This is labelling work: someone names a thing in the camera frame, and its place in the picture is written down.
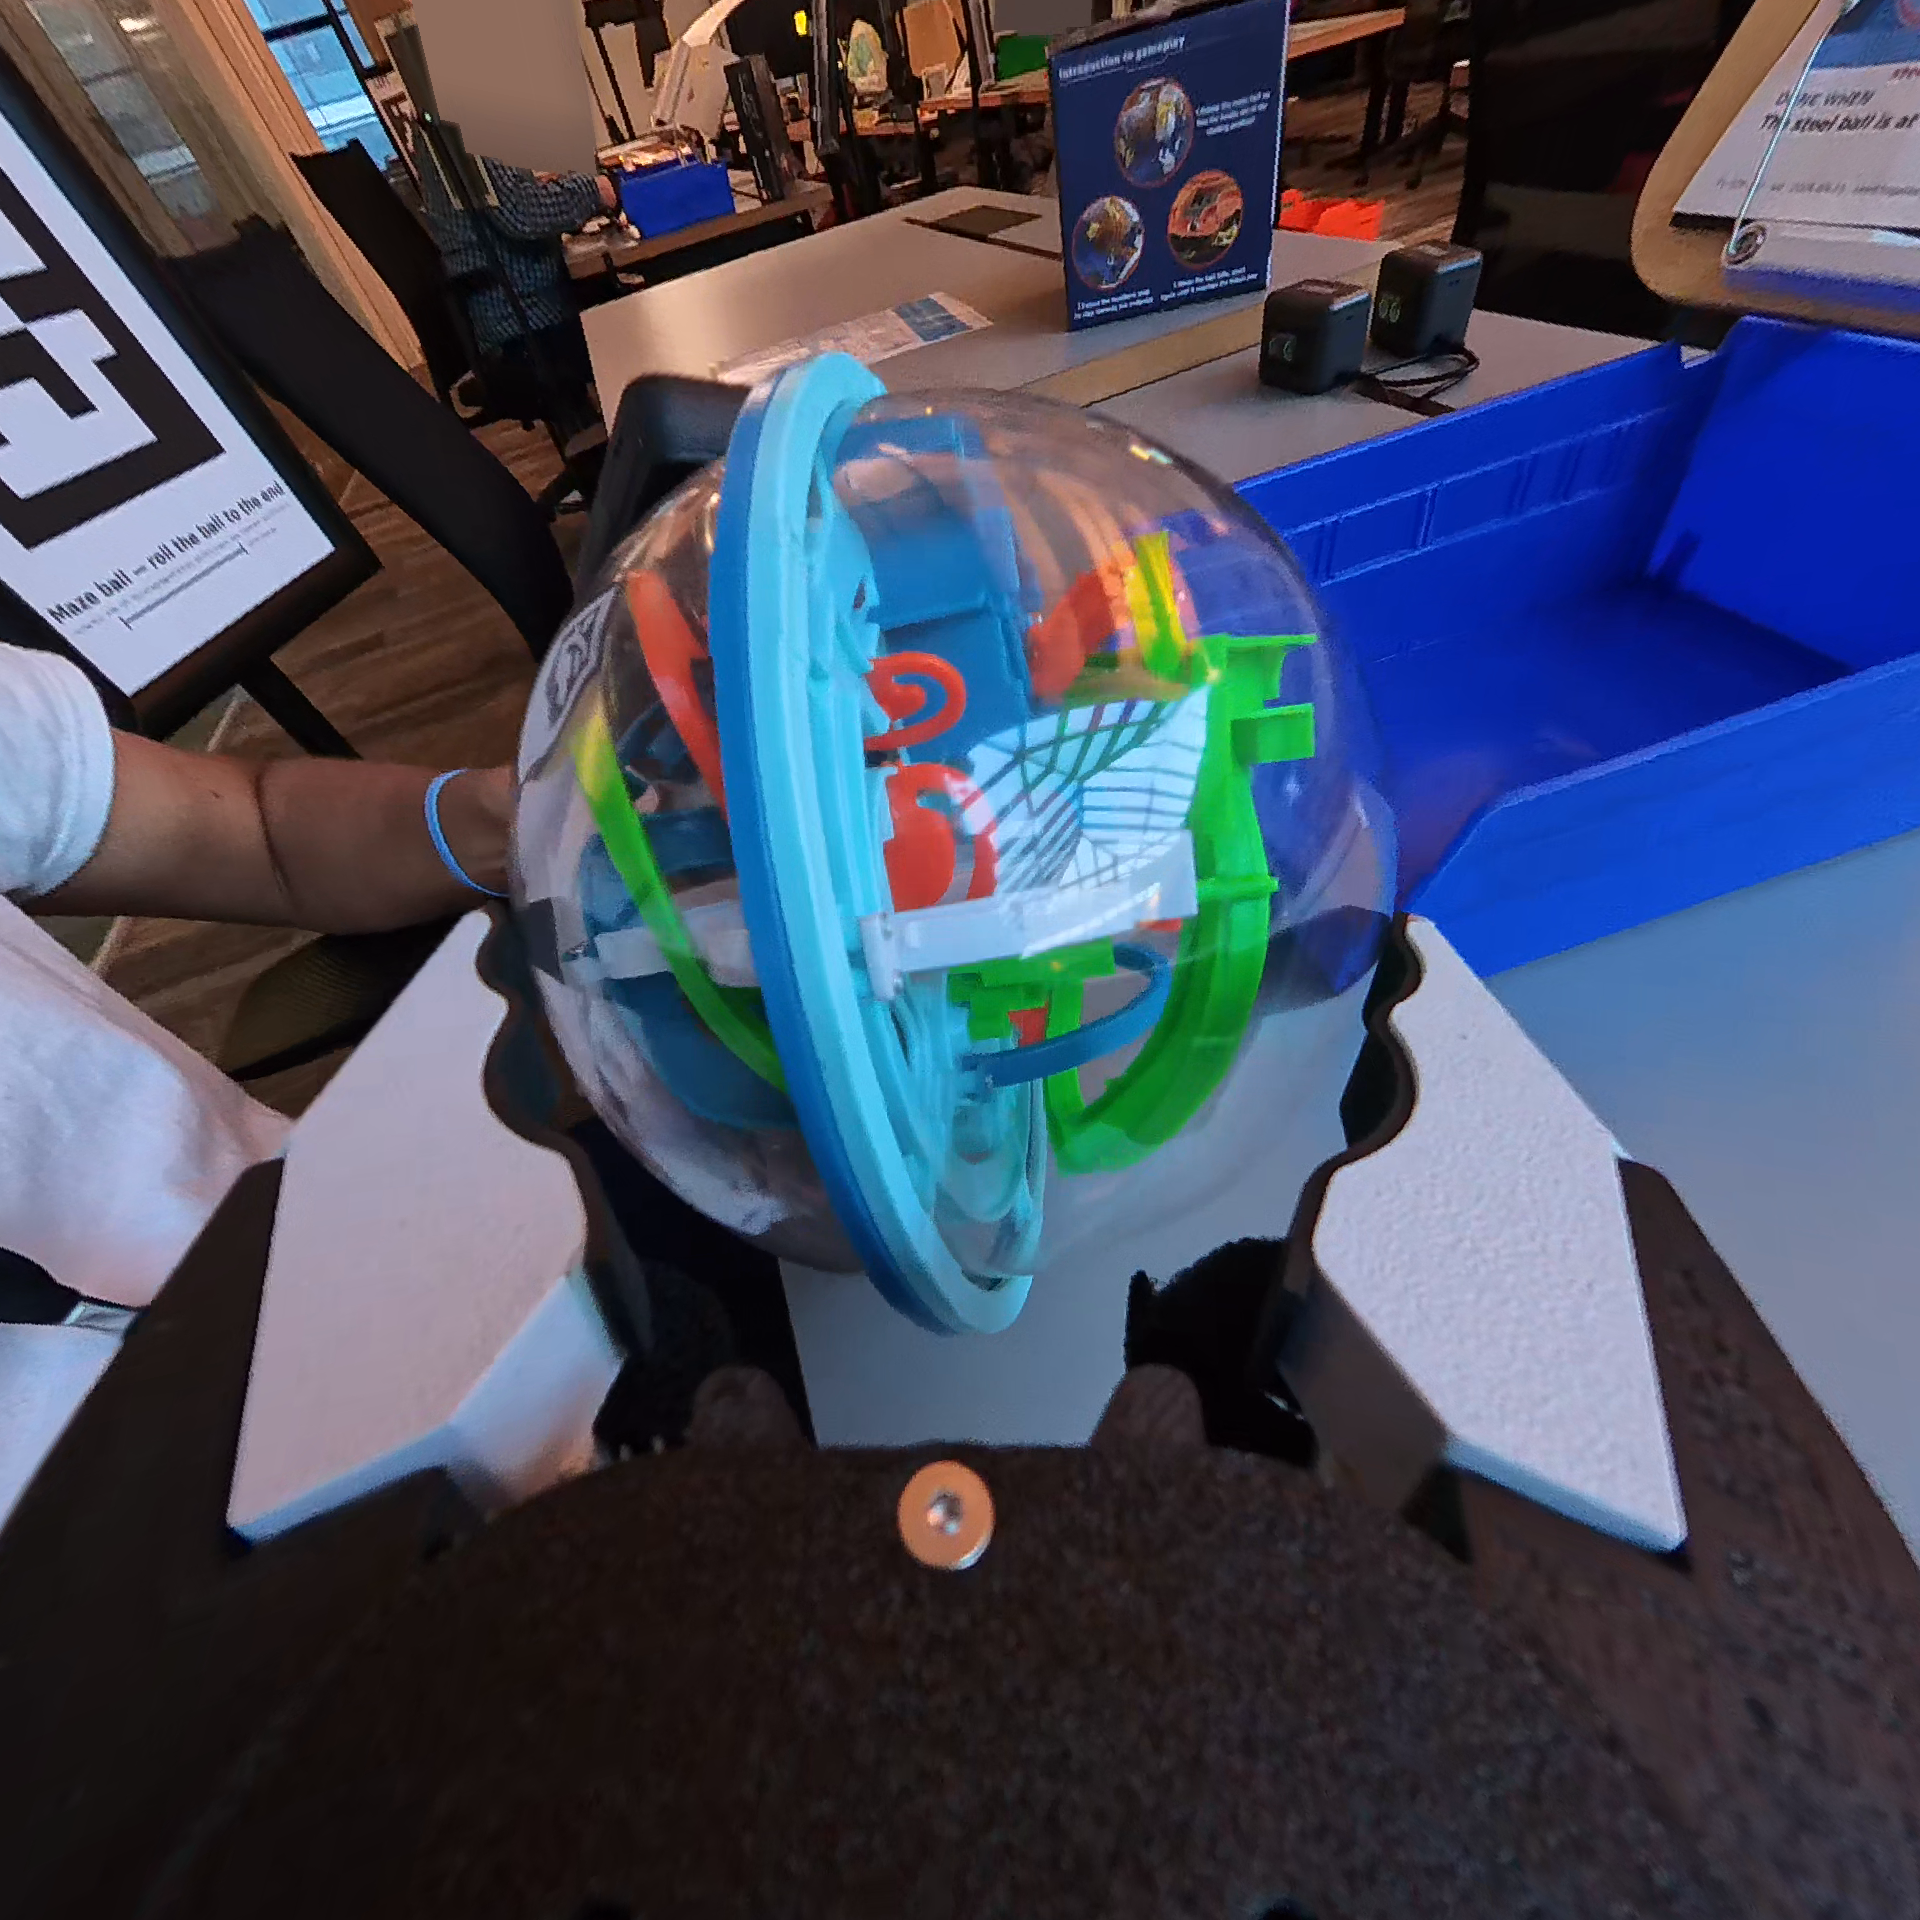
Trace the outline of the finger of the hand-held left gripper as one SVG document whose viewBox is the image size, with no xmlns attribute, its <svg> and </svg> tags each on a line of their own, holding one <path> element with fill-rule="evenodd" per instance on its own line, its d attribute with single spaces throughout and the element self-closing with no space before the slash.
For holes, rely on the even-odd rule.
<svg viewBox="0 0 1920 1920">
<path fill-rule="evenodd" d="M 575 607 L 547 650 L 523 715 L 523 734 L 558 736 L 583 689 L 598 674 L 618 594 L 597 593 Z"/>
</svg>

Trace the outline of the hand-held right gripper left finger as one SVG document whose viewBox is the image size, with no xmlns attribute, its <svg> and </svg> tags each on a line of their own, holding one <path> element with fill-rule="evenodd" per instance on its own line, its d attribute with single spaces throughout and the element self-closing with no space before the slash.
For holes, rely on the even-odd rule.
<svg viewBox="0 0 1920 1920">
<path fill-rule="evenodd" d="M 494 1517 L 595 1464 L 618 1345 L 574 1174 L 484 1093 L 487 933 L 455 923 L 288 1134 L 226 1506 L 253 1545 L 416 1473 Z"/>
</svg>

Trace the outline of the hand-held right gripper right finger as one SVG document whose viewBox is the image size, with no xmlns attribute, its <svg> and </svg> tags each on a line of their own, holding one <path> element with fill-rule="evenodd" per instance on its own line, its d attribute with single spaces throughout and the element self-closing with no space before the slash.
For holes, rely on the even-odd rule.
<svg viewBox="0 0 1920 1920">
<path fill-rule="evenodd" d="M 1387 930 L 1339 1123 L 1282 1273 L 1318 1461 L 1398 1513 L 1471 1479 L 1683 1550 L 1623 1153 L 1426 920 Z"/>
</svg>

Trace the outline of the clear plastic maze ball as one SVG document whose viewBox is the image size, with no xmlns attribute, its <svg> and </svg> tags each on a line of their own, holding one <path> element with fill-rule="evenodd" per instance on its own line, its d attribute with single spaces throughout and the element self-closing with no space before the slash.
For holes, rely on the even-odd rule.
<svg viewBox="0 0 1920 1920">
<path fill-rule="evenodd" d="M 578 593 L 512 913 L 618 1145 L 943 1336 L 1170 1224 L 1300 1093 L 1398 880 L 1303 565 L 1138 427 L 821 354 Z"/>
</svg>

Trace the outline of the person's left forearm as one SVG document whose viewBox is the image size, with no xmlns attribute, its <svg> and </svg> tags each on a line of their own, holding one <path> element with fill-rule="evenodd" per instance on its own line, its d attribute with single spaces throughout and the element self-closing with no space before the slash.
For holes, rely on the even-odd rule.
<svg viewBox="0 0 1920 1920">
<path fill-rule="evenodd" d="M 380 933 L 484 896 L 440 866 L 430 774 L 229 759 L 87 728 L 5 746 L 5 899 L 35 915 Z"/>
</svg>

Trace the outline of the blue wristband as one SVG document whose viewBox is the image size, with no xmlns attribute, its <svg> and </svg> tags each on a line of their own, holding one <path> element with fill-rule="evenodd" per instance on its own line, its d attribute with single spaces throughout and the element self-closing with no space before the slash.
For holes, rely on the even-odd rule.
<svg viewBox="0 0 1920 1920">
<path fill-rule="evenodd" d="M 423 794 L 427 840 L 445 873 L 466 891 L 509 891 L 517 790 L 507 765 L 432 775 Z"/>
</svg>

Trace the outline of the small blue plastic bin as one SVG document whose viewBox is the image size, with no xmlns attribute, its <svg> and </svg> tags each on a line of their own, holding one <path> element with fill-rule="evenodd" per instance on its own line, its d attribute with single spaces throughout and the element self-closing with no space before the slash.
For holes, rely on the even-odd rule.
<svg viewBox="0 0 1920 1920">
<path fill-rule="evenodd" d="M 646 241 L 728 221 L 736 198 L 728 168 L 715 161 L 660 161 L 608 169 L 618 211 Z"/>
</svg>

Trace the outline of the printed paper sheet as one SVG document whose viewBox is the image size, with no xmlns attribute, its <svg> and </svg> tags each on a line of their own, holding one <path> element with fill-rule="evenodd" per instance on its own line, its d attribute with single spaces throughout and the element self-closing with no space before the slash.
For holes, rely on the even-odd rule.
<svg viewBox="0 0 1920 1920">
<path fill-rule="evenodd" d="M 783 368 L 830 353 L 840 353 L 864 368 L 875 368 L 908 353 L 966 338 L 989 328 L 992 320 L 988 315 L 956 296 L 923 296 L 740 353 L 723 363 L 714 363 L 709 377 L 750 390 Z"/>
</svg>

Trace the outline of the black office chair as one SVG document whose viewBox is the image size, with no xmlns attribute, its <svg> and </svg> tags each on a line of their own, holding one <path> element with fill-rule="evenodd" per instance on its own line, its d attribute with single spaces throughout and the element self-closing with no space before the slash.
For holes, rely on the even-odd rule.
<svg viewBox="0 0 1920 1920">
<path fill-rule="evenodd" d="M 522 480 L 378 345 L 263 223 L 160 264 L 253 385 L 435 537 L 534 662 L 572 610 L 570 567 Z"/>
</svg>

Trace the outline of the person's white shirt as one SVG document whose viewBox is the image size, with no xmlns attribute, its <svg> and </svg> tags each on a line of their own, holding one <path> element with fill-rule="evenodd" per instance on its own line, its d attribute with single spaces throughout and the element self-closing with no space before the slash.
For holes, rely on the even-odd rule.
<svg viewBox="0 0 1920 1920">
<path fill-rule="evenodd" d="M 112 730 L 50 655 L 3 650 L 3 1512 L 236 1179 L 291 1123 L 28 915 L 103 849 Z"/>
</svg>

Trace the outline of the black framed task sign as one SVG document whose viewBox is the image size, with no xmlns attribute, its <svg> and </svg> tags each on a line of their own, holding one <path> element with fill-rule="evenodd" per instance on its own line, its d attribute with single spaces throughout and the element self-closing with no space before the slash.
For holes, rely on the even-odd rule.
<svg viewBox="0 0 1920 1920">
<path fill-rule="evenodd" d="M 277 653 L 373 549 L 10 57 L 3 106 L 5 642 L 144 736 L 239 689 L 351 757 Z"/>
</svg>

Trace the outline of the blue standing picture card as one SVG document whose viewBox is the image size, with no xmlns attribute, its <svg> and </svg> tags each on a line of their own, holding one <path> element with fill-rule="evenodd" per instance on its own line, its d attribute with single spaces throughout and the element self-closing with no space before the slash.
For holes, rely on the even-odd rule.
<svg viewBox="0 0 1920 1920">
<path fill-rule="evenodd" d="M 1047 51 L 1072 333 L 1269 291 L 1286 3 L 1155 6 Z"/>
</svg>

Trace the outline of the large blue plastic bin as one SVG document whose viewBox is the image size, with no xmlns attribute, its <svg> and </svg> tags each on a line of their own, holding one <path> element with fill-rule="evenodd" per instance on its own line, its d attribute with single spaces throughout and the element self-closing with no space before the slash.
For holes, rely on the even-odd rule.
<svg viewBox="0 0 1920 1920">
<path fill-rule="evenodd" d="M 1248 479 L 1499 974 L 1918 825 L 1918 347 L 1749 319 Z"/>
</svg>

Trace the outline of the small black cube device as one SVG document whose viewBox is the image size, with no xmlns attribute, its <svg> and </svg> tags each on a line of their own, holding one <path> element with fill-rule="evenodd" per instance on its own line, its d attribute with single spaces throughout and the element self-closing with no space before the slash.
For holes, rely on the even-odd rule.
<svg viewBox="0 0 1920 1920">
<path fill-rule="evenodd" d="M 1263 298 L 1258 381 L 1275 394 L 1318 397 L 1354 385 L 1368 347 L 1374 301 L 1343 279 L 1296 279 Z"/>
<path fill-rule="evenodd" d="M 1371 347 L 1403 363 L 1468 344 L 1483 255 L 1453 243 L 1394 248 L 1379 262 Z"/>
</svg>

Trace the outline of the wooden board with instruction sheet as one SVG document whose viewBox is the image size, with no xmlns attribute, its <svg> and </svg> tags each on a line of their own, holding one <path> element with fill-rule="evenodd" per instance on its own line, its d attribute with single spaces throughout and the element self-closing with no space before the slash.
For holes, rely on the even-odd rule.
<svg viewBox="0 0 1920 1920">
<path fill-rule="evenodd" d="M 1912 342 L 1918 6 L 1754 6 L 1648 176 L 1630 255 L 1675 306 Z"/>
</svg>

